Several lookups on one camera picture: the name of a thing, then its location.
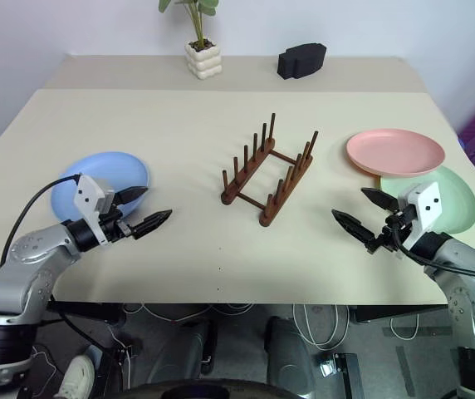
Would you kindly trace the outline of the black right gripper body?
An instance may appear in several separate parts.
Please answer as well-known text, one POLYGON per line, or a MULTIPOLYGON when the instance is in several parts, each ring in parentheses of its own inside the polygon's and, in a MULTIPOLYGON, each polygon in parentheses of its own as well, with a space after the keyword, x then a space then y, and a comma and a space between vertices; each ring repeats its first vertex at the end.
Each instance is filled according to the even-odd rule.
POLYGON ((410 235, 415 219, 416 208, 412 204, 388 216, 382 232, 365 245, 367 252, 374 254, 380 247, 390 252, 402 252, 403 242, 410 235))

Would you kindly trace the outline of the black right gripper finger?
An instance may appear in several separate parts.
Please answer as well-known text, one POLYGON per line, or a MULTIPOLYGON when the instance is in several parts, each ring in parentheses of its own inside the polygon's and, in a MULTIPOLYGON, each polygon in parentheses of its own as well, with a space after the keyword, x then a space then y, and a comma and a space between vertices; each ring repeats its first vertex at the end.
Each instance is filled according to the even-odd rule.
POLYGON ((376 188, 361 188, 361 192, 375 205, 391 213, 399 211, 399 201, 392 195, 376 188))
POLYGON ((345 212, 333 209, 331 211, 336 222, 352 237, 359 240, 362 244, 368 245, 375 240, 375 235, 367 229, 358 219, 345 212))

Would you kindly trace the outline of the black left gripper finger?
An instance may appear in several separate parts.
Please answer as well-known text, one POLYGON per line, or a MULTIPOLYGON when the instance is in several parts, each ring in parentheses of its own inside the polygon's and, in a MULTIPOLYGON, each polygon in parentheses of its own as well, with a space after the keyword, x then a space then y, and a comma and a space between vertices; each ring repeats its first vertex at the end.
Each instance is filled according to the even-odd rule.
POLYGON ((131 186, 116 192, 114 196, 114 205, 129 204, 141 197, 147 190, 147 186, 131 186))
POLYGON ((172 212, 171 209, 161 210, 144 218, 140 223, 130 226, 130 236, 133 239, 140 239, 153 232, 169 218, 172 212))

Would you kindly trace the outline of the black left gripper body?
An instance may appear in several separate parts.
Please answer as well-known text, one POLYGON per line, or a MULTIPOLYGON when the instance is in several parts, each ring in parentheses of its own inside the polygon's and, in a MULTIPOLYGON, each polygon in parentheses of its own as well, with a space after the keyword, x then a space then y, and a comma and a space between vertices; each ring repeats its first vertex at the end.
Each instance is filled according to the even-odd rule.
POLYGON ((112 244, 133 234, 132 228, 123 220, 123 213, 114 204, 108 211, 99 214, 98 221, 106 244, 112 244))

